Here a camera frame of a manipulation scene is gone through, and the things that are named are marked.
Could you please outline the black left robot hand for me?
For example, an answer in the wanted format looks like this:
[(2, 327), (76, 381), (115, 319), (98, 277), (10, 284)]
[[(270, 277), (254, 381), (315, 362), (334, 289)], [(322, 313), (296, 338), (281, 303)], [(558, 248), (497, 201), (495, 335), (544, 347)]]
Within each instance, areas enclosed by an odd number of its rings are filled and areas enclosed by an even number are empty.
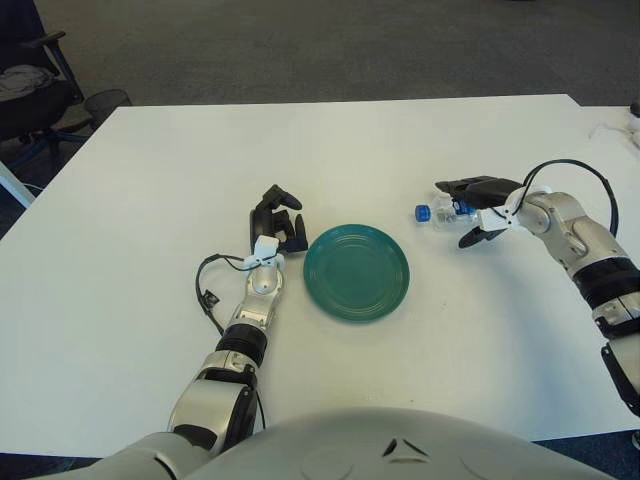
[(295, 221), (292, 221), (288, 213), (288, 210), (301, 209), (302, 203), (295, 196), (277, 184), (272, 185), (250, 212), (251, 252), (254, 252), (260, 235), (274, 237), (278, 241), (279, 253), (307, 251), (308, 240), (302, 215), (297, 214)]

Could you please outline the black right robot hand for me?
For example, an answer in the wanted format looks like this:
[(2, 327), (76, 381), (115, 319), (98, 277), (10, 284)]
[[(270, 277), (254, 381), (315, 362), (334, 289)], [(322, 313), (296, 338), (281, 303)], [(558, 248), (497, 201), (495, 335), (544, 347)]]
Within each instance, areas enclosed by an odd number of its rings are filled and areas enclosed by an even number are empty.
[[(521, 183), (491, 176), (464, 178), (454, 181), (439, 181), (435, 186), (452, 199), (456, 213), (477, 213), (484, 209), (497, 209), (505, 204), (508, 196), (522, 187)], [(505, 228), (485, 231), (474, 227), (458, 242), (460, 249), (471, 247), (483, 240), (491, 241), (501, 235)]]

